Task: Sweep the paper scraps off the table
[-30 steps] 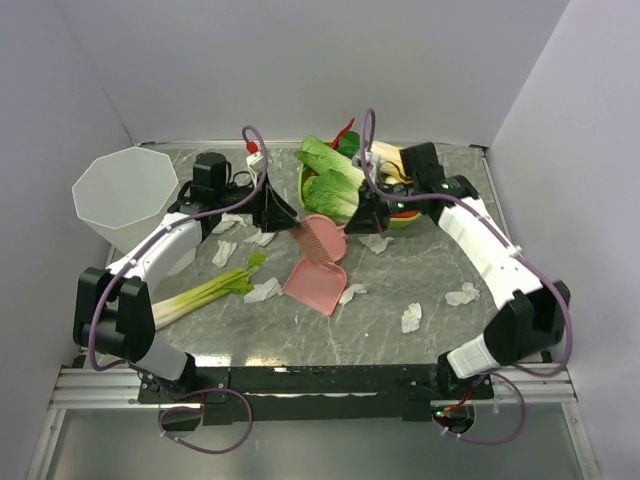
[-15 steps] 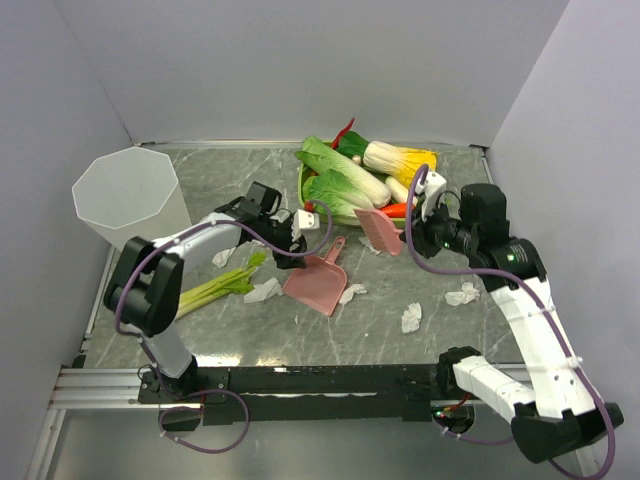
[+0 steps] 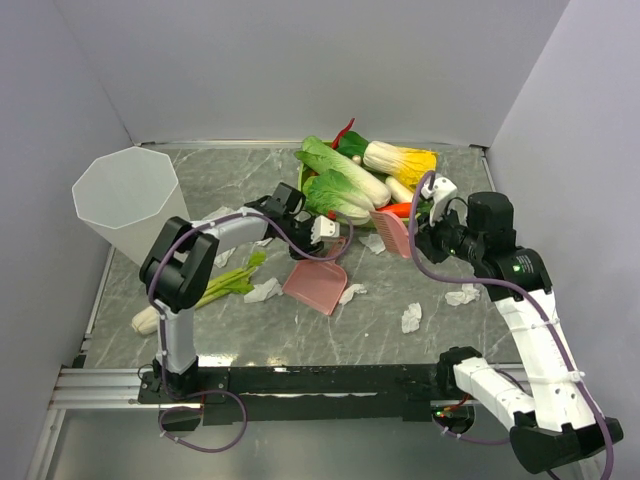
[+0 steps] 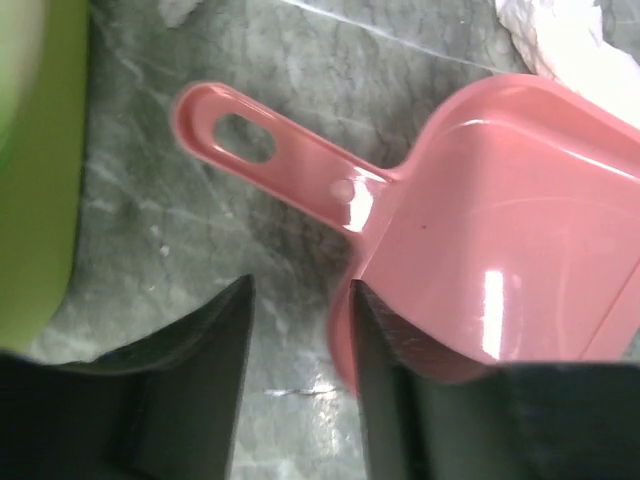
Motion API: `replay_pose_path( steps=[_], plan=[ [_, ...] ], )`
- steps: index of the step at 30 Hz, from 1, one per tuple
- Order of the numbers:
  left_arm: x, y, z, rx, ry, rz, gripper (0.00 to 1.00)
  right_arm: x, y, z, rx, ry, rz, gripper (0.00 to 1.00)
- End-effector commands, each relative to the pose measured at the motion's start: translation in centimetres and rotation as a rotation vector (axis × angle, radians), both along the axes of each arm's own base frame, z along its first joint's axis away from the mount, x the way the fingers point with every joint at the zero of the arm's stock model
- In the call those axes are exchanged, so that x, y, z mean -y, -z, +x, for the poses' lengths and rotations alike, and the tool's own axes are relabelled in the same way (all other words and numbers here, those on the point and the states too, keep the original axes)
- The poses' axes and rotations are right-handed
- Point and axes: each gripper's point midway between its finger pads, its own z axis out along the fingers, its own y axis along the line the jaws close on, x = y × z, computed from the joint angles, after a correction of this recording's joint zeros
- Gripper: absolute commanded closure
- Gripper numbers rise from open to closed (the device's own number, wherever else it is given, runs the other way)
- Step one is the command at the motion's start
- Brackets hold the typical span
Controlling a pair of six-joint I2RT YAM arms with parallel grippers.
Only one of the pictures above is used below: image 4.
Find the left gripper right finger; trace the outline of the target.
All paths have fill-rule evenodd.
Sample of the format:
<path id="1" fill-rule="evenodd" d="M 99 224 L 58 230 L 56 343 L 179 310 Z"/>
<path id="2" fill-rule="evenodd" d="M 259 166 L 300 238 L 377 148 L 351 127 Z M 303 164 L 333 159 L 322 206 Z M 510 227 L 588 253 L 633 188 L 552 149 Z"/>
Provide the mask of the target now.
<path id="1" fill-rule="evenodd" d="M 477 364 L 351 290 L 369 478 L 638 477 L 636 364 Z"/>

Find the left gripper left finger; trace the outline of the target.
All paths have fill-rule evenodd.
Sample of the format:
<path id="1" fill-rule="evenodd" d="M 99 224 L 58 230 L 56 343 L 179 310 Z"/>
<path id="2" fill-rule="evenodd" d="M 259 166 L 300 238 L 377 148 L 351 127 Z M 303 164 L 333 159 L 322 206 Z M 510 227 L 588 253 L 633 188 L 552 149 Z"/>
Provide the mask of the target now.
<path id="1" fill-rule="evenodd" d="M 5 479 L 225 479 L 253 327 L 236 279 L 158 331 L 91 362 L 1 353 Z"/>

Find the pink plastic dustpan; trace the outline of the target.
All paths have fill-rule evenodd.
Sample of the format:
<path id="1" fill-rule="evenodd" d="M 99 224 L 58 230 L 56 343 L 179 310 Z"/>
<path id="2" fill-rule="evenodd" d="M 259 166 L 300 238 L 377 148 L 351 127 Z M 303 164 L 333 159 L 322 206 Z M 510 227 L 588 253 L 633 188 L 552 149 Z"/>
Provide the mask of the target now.
<path id="1" fill-rule="evenodd" d="M 639 327 L 639 131 L 527 74 L 458 90 L 380 169 L 221 83 L 172 113 L 190 154 L 345 236 L 328 321 L 356 382 L 351 284 L 444 346 L 443 378 L 508 363 L 616 361 Z"/>

